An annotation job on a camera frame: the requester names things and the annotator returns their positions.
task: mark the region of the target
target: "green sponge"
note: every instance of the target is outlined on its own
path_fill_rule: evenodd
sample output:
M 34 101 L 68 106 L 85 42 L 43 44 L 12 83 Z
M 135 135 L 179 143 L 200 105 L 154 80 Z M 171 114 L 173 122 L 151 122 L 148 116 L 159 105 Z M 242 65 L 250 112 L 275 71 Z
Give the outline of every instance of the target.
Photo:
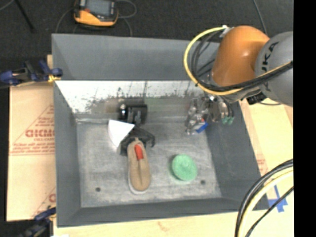
M 197 165 L 188 155 L 177 155 L 172 161 L 172 170 L 183 181 L 191 181 L 198 174 Z

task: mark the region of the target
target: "red tip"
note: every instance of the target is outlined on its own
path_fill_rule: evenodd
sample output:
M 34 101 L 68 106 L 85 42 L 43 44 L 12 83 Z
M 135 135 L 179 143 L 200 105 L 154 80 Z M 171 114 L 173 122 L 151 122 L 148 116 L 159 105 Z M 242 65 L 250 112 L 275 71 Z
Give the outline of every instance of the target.
M 138 160 L 143 159 L 144 155 L 143 155 L 143 149 L 140 145 L 136 144 L 135 147 L 135 153 L 136 153 L 136 157 Z

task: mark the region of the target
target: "brown cardboard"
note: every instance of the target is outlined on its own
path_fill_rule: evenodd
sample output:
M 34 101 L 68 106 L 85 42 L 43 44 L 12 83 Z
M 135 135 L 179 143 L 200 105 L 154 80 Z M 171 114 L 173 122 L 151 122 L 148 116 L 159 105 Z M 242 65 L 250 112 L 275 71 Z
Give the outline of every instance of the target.
M 56 202 L 53 86 L 10 89 L 7 221 L 32 219 Z

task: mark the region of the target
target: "handheld device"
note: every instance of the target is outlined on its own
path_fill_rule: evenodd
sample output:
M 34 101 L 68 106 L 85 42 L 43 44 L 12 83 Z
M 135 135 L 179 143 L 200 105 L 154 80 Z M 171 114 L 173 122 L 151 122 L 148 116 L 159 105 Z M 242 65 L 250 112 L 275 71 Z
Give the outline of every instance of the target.
M 76 0 L 75 21 L 88 27 L 104 28 L 112 26 L 119 17 L 114 0 Z

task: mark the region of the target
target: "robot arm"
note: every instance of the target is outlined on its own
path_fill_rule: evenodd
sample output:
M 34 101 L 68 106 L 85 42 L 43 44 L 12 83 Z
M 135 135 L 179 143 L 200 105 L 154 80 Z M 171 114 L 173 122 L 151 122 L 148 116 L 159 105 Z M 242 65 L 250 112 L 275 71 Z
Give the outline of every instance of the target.
M 200 70 L 200 51 L 214 33 L 222 32 L 225 35 L 221 39 L 214 64 L 209 68 L 207 76 L 200 77 L 197 73 Z M 189 67 L 189 50 L 203 37 L 194 50 Z M 206 95 L 200 104 L 206 108 L 196 110 L 199 114 L 197 117 L 203 112 L 209 120 L 231 123 L 234 116 L 230 104 L 244 98 L 261 101 L 269 97 L 293 106 L 293 32 L 282 33 L 270 39 L 250 26 L 210 29 L 189 43 L 184 54 L 184 66 L 190 79 Z M 190 112 L 188 119 L 187 123 L 193 124 L 197 118 Z M 187 126 L 188 133 L 191 133 L 193 127 Z

